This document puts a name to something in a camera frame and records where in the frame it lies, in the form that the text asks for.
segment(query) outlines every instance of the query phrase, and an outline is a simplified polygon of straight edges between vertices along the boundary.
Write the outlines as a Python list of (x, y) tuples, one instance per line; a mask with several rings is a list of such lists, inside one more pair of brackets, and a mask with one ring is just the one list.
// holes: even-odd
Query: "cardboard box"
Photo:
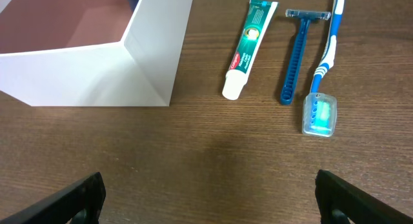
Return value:
[(168, 106), (191, 4), (11, 0), (0, 90), (32, 106)]

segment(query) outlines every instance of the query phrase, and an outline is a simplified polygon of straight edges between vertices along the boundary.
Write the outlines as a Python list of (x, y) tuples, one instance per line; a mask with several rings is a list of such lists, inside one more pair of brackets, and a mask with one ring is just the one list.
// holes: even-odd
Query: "razor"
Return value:
[(330, 137), (334, 133), (337, 121), (337, 99), (318, 92), (318, 87), (325, 74), (333, 67), (337, 47), (337, 33), (343, 15), (345, 0), (334, 0), (333, 15), (328, 33), (328, 41), (323, 58), (311, 84), (309, 95), (305, 98), (303, 111), (303, 133), (306, 135)]
[(285, 15), (287, 17), (295, 17), (301, 20), (280, 98), (282, 105), (289, 105), (294, 98), (294, 91), (296, 90), (299, 69), (301, 67), (301, 60), (303, 59), (304, 49), (307, 43), (307, 32), (310, 23), (315, 20), (327, 21), (330, 19), (331, 13), (288, 9), (285, 12)]

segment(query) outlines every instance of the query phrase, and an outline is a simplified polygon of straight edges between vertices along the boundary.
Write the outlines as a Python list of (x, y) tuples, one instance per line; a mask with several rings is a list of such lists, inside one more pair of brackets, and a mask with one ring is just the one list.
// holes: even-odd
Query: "toothbrush head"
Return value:
[(337, 121), (337, 99), (319, 92), (310, 93), (304, 101), (303, 134), (330, 137)]

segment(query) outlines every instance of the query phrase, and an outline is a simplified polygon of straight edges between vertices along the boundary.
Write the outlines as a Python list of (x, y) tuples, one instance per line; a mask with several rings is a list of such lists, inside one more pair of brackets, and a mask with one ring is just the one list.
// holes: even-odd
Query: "wooden table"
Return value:
[(237, 101), (222, 97), (248, 0), (194, 0), (171, 106), (34, 108), (0, 94), (0, 219), (100, 171), (101, 223), (318, 223), (314, 178), (331, 170), (413, 216), (413, 0), (346, 0), (332, 138), (301, 133), (328, 22), (310, 27), (292, 105), (280, 93), (297, 21), (280, 2)]

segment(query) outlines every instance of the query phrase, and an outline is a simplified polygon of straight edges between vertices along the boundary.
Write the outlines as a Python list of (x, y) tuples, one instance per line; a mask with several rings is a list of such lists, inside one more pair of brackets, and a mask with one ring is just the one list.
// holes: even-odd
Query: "blue and white toothbrush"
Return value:
[(337, 33), (343, 15), (345, 0), (334, 0), (330, 32), (323, 58), (314, 73), (309, 95), (305, 98), (303, 111), (303, 133), (330, 137), (337, 121), (337, 99), (318, 92), (324, 75), (333, 67), (337, 47)]

